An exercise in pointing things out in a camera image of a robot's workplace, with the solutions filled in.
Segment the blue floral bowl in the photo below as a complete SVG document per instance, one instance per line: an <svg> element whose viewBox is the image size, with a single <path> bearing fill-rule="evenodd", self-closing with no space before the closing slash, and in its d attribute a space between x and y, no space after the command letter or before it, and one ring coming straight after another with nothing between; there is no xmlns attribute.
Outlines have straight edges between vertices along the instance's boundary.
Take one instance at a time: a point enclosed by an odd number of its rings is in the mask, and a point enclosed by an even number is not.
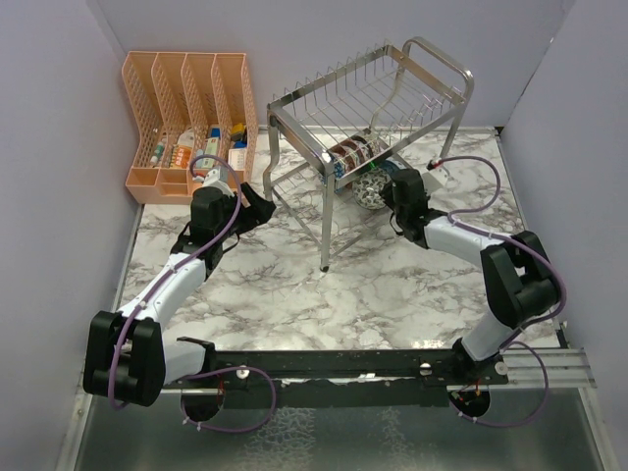
<svg viewBox="0 0 628 471"><path fill-rule="evenodd" d="M392 175L397 171L404 170L406 166L395 159L389 158L380 164L380 168L387 174Z"/></svg>

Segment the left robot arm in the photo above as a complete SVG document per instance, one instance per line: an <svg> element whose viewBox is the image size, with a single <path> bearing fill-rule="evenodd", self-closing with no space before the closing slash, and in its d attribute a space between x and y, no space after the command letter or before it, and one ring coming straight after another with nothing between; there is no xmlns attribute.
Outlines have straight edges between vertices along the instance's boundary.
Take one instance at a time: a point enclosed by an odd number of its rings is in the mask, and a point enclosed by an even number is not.
<svg viewBox="0 0 628 471"><path fill-rule="evenodd" d="M225 241L268 223L275 210L248 183L238 193L216 185L196 190L190 219L155 279L116 311L92 318L84 391L109 398L115 407L149 406L164 386L184 377L199 388L210 385L217 373L214 344L183 337L166 345L164 328L216 270L228 251Z"/></svg>

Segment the red diamond pattern bowl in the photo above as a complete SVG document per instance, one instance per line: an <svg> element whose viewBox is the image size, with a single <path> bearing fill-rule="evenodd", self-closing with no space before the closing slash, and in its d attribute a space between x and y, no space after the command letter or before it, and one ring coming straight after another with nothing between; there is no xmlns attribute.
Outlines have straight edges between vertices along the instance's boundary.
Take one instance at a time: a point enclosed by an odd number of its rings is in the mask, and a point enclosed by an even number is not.
<svg viewBox="0 0 628 471"><path fill-rule="evenodd" d="M335 162L341 162L343 165L353 164L354 160L350 148L337 144L328 149L328 153Z"/></svg>

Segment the stainless steel dish rack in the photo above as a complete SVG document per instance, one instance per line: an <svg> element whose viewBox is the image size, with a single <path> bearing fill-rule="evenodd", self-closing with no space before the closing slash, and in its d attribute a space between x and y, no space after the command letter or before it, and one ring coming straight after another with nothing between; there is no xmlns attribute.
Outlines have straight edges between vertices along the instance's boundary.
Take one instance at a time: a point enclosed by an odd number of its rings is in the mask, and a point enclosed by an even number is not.
<svg viewBox="0 0 628 471"><path fill-rule="evenodd" d="M338 226L340 195L426 134L446 128L446 156L475 88L471 70L421 36L384 42L297 83L267 106L264 195L317 245L327 272L354 244Z"/></svg>

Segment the blue triangle pattern bowl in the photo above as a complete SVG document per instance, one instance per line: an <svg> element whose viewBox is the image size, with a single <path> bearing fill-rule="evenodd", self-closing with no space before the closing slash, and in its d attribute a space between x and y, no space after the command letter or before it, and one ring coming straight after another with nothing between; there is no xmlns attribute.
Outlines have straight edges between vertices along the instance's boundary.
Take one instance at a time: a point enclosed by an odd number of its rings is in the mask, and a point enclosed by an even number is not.
<svg viewBox="0 0 628 471"><path fill-rule="evenodd" d="M333 162L334 167L334 183L335 183L335 192L342 191L342 185L340 184L340 180L347 173L347 164L344 159L335 159Z"/></svg>

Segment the pink dotted pattern bowl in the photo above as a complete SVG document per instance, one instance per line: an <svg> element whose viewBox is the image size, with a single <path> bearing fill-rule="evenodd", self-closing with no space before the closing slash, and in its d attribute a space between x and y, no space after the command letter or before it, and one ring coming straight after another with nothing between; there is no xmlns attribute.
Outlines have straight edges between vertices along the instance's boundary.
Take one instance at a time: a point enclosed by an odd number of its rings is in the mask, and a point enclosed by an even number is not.
<svg viewBox="0 0 628 471"><path fill-rule="evenodd" d="M342 147L345 150L344 162L348 173L360 167L366 160L362 142L355 139L347 139Z"/></svg>

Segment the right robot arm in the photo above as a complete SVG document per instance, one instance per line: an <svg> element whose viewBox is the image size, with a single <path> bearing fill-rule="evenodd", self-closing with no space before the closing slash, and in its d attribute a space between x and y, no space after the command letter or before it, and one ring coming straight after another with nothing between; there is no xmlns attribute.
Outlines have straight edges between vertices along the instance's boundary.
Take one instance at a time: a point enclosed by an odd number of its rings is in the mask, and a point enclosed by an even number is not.
<svg viewBox="0 0 628 471"><path fill-rule="evenodd" d="M487 361L521 331L535 320L547 319L554 306L564 305L564 283L536 234L490 233L431 208L422 176L414 169L393 173L381 195L407 240L481 269L488 311L472 331L454 343L449 365L458 382L477 381L485 374Z"/></svg>

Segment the brown geometric pattern bowl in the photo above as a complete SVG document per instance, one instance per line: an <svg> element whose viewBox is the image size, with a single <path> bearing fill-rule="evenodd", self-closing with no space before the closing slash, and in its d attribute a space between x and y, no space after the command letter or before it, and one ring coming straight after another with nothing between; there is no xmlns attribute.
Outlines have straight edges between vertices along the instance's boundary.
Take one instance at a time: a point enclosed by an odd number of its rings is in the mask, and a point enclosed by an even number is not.
<svg viewBox="0 0 628 471"><path fill-rule="evenodd" d="M388 149L388 145L379 137L365 135L361 137L363 144L364 161L367 162Z"/></svg>

